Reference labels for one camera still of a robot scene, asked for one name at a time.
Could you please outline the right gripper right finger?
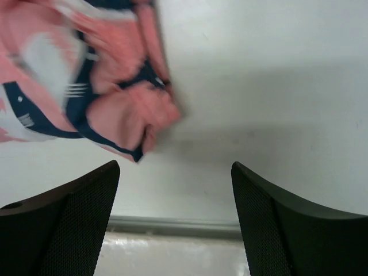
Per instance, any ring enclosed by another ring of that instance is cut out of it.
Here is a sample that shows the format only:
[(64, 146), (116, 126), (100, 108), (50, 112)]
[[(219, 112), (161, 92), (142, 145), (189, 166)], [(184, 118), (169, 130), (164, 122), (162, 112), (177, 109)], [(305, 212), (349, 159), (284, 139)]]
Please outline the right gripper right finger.
[(367, 217), (322, 206), (239, 162), (233, 195), (251, 275), (366, 275)]

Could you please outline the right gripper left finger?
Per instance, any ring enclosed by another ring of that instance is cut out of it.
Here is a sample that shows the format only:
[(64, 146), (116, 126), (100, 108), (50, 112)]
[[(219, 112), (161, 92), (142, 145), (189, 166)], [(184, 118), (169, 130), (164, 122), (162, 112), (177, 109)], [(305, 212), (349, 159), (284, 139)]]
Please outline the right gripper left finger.
[(1, 208), (1, 275), (93, 275), (116, 196), (115, 160)]

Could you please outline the pink shark print shorts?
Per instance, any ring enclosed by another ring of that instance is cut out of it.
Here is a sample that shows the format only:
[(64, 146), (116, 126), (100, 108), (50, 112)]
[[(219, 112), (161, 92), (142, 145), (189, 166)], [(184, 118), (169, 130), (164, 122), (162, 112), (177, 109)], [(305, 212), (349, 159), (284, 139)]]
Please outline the pink shark print shorts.
[(138, 162), (179, 117), (153, 1), (1, 2), (1, 142), (84, 138)]

